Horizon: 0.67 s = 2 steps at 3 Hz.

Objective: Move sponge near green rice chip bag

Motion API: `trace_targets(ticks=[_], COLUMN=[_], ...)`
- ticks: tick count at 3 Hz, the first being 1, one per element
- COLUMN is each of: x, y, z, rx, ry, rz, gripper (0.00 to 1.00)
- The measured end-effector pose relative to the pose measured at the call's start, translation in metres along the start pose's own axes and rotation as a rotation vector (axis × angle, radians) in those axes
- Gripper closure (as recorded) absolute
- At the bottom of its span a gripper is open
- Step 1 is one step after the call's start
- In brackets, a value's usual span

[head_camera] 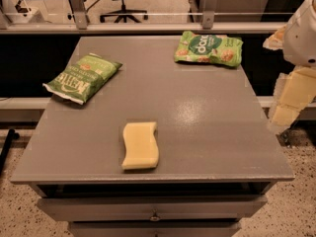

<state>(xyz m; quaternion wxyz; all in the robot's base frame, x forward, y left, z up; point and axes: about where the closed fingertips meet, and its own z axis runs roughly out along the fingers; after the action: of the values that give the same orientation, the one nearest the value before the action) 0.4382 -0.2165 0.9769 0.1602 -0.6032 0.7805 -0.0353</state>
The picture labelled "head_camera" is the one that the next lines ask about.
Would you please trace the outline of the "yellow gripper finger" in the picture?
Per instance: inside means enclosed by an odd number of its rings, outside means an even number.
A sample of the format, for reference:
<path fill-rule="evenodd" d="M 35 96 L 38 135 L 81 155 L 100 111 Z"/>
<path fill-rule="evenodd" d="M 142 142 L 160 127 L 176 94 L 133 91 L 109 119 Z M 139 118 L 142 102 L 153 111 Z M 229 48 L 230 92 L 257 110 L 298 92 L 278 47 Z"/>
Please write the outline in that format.
<path fill-rule="evenodd" d="M 289 74 L 276 79 L 270 123 L 291 126 L 300 112 L 316 98 L 316 68 L 295 66 Z"/>

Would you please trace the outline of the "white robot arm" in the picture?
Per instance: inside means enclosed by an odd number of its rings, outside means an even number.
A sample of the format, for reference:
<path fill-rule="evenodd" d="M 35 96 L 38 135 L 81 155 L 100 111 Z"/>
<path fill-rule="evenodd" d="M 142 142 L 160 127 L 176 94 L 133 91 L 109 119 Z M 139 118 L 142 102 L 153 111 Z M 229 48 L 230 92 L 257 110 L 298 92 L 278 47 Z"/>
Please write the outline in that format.
<path fill-rule="evenodd" d="M 294 65 L 280 73 L 269 110 L 276 132 L 289 128 L 316 97 L 316 10 L 315 0 L 305 0 L 287 22 L 282 35 L 283 58 Z"/>

